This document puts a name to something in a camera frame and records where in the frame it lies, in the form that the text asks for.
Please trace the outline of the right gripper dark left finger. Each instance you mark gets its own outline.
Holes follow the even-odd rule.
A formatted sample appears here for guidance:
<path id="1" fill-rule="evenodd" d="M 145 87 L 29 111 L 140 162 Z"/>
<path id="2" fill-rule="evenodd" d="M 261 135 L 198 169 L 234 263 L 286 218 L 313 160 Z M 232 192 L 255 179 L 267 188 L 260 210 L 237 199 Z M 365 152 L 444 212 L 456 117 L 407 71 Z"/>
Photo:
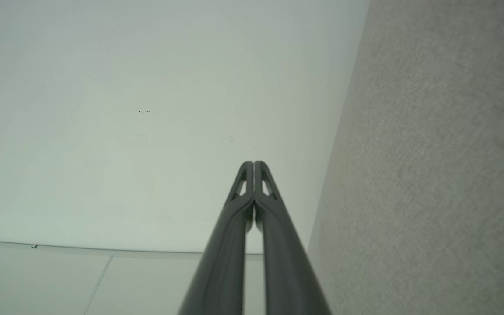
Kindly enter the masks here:
<path id="1" fill-rule="evenodd" d="M 180 315 L 242 315 L 246 234 L 254 217 L 253 169 L 251 161 L 240 166 Z"/>

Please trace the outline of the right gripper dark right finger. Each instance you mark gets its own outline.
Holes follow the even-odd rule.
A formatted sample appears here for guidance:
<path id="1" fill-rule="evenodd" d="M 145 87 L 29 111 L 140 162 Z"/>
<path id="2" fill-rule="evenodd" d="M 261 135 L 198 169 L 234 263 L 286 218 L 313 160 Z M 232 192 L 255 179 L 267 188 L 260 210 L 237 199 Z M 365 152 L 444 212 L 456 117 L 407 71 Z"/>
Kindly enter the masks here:
<path id="1" fill-rule="evenodd" d="M 255 162 L 255 223 L 263 235 L 266 313 L 329 315 L 330 307 L 263 161 Z"/>

